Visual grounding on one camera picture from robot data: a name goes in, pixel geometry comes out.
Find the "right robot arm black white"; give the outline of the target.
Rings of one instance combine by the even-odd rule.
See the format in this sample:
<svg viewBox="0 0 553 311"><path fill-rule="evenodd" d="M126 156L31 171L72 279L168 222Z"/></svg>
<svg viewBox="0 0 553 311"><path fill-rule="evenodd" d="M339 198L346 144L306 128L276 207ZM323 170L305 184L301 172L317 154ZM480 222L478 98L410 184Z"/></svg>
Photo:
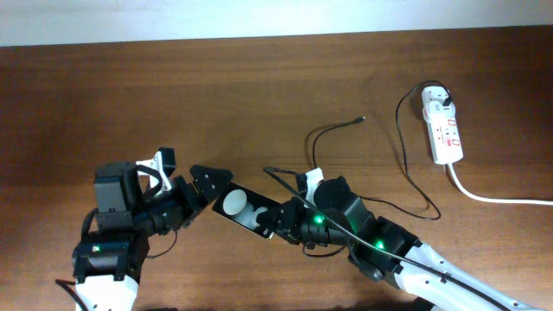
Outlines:
<svg viewBox="0 0 553 311"><path fill-rule="evenodd" d="M375 217L343 177L322 182L312 200L292 194L261 218L291 244L341 245L364 276L415 295L432 310L532 308L457 268L402 226Z"/></svg>

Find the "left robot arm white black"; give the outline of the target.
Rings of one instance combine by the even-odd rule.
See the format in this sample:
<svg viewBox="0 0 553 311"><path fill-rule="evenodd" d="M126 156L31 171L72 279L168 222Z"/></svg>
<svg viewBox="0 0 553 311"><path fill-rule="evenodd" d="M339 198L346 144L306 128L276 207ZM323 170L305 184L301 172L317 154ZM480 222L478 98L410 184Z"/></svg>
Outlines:
<svg viewBox="0 0 553 311"><path fill-rule="evenodd" d="M163 183L165 168L115 162L97 168L97 205L85 217L72 254L78 310L130 310L137 297L149 238L188 227L228 187L232 172L194 165Z"/></svg>

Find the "black smartphone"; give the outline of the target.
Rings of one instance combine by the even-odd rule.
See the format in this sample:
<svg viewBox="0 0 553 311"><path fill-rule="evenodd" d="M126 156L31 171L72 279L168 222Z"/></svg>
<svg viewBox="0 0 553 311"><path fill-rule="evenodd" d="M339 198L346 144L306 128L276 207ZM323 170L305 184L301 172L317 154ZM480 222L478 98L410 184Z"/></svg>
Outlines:
<svg viewBox="0 0 553 311"><path fill-rule="evenodd" d="M272 239L273 231L257 222L257 216L279 206L277 201L231 182L213 204L212 211L245 230Z"/></svg>

